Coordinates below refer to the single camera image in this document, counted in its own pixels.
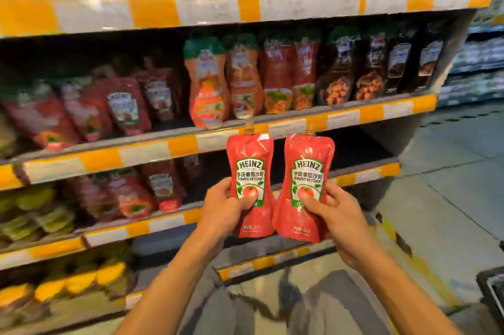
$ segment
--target forearm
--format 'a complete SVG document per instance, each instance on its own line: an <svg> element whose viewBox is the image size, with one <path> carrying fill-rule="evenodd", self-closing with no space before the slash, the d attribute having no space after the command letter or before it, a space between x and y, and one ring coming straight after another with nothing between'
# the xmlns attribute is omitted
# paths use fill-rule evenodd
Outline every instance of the forearm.
<svg viewBox="0 0 504 335"><path fill-rule="evenodd" d="M384 250L361 273L401 335L463 335Z"/></svg>
<svg viewBox="0 0 504 335"><path fill-rule="evenodd" d="M115 335L175 334L192 290L212 259L212 242L196 229L151 283Z"/></svg>

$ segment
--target person's right hand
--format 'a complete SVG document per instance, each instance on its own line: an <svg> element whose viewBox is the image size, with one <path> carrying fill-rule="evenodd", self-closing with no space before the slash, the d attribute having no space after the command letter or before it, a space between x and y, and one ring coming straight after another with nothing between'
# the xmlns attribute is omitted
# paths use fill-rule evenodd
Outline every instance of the person's right hand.
<svg viewBox="0 0 504 335"><path fill-rule="evenodd" d="M325 190L326 204L306 194L299 198L306 209L325 221L341 259L362 272L364 261L385 250L369 229L357 199L333 183L326 182Z"/></svg>

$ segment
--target heinz tomato ketchup pouch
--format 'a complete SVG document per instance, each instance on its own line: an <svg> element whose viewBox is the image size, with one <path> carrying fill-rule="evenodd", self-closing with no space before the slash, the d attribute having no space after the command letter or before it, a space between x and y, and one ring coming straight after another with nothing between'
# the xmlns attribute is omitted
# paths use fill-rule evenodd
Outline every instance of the heinz tomato ketchup pouch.
<svg viewBox="0 0 504 335"><path fill-rule="evenodd" d="M272 235L275 199L271 192L270 170L273 138L246 130L243 136L229 136L226 148L232 177L230 197L242 198L254 190L258 194L252 209L242 213L234 235L240 238Z"/></svg>
<svg viewBox="0 0 504 335"><path fill-rule="evenodd" d="M307 211L299 196L307 194L322 203L326 201L324 183L333 156L334 141L329 137L293 134L285 140L285 177L273 218L278 234L307 242L324 239L325 222Z"/></svg>

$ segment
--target green pickle jar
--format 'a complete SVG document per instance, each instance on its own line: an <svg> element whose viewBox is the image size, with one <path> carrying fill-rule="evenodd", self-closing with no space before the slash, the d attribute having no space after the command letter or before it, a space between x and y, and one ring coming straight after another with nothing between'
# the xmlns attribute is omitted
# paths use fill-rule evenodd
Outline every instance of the green pickle jar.
<svg viewBox="0 0 504 335"><path fill-rule="evenodd" d="M49 236L70 234L74 230L74 214L55 201L56 191L51 185L35 185L23 190L16 198L17 206Z"/></svg>
<svg viewBox="0 0 504 335"><path fill-rule="evenodd" d="M34 242L42 236L37 224L16 206L16 193L0 195L0 235L16 243Z"/></svg>

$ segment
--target person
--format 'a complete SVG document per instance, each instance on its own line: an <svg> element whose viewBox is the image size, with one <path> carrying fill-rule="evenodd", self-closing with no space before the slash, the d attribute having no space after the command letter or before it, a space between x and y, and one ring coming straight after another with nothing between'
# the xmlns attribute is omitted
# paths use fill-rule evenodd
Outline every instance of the person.
<svg viewBox="0 0 504 335"><path fill-rule="evenodd" d="M231 178L206 194L197 228L170 264L161 271L115 335L175 335L203 271L222 249L242 211L252 207L256 192L229 198ZM368 228L351 194L326 183L325 204L300 196L306 209L327 224L341 259L368 282L401 335L462 335L433 300L387 254Z"/></svg>

